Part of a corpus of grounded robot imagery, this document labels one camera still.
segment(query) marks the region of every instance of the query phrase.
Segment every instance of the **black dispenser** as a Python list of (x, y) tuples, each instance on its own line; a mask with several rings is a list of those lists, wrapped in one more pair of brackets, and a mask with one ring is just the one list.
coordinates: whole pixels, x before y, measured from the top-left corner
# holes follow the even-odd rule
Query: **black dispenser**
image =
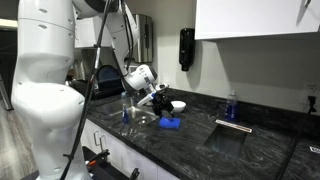
[(196, 41), (194, 40), (194, 29), (185, 28), (180, 31), (179, 63), (182, 71), (189, 71), (189, 67), (194, 61), (194, 50)]

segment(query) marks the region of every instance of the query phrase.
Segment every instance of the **blue sponge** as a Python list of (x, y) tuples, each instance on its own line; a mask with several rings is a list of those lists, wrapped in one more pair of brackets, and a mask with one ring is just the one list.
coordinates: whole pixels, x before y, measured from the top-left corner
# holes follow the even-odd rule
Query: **blue sponge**
[(166, 129), (179, 129), (180, 119), (179, 118), (168, 119), (166, 117), (162, 117), (160, 119), (159, 126)]

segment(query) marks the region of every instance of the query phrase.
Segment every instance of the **floor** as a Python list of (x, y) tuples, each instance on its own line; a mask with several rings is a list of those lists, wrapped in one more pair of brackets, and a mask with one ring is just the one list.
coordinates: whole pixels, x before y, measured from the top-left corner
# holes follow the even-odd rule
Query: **floor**
[(0, 100), (0, 180), (19, 180), (36, 171), (27, 122)]

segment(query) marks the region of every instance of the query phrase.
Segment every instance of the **white bowl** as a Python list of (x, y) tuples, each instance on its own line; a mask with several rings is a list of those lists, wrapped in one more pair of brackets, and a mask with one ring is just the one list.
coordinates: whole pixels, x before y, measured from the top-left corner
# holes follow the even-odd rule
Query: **white bowl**
[(173, 112), (176, 113), (182, 112), (186, 107), (186, 103), (182, 101), (171, 101), (171, 104), (173, 106)]

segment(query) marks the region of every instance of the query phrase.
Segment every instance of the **kitchen counter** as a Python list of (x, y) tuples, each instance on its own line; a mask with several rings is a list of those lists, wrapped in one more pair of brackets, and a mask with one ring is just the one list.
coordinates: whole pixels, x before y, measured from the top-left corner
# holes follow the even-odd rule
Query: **kitchen counter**
[[(232, 158), (204, 146), (217, 126), (215, 120), (223, 115), (225, 101), (177, 90), (169, 94), (187, 103), (185, 111), (176, 114), (181, 118), (179, 130), (159, 128), (159, 120), (139, 129), (123, 126), (121, 119), (105, 113), (105, 105), (120, 96), (93, 101), (88, 119), (180, 179), (276, 179), (292, 132), (244, 122), (253, 132), (247, 135), (240, 158)], [(320, 148), (320, 141), (300, 139), (283, 179), (320, 178), (320, 154), (309, 146)]]

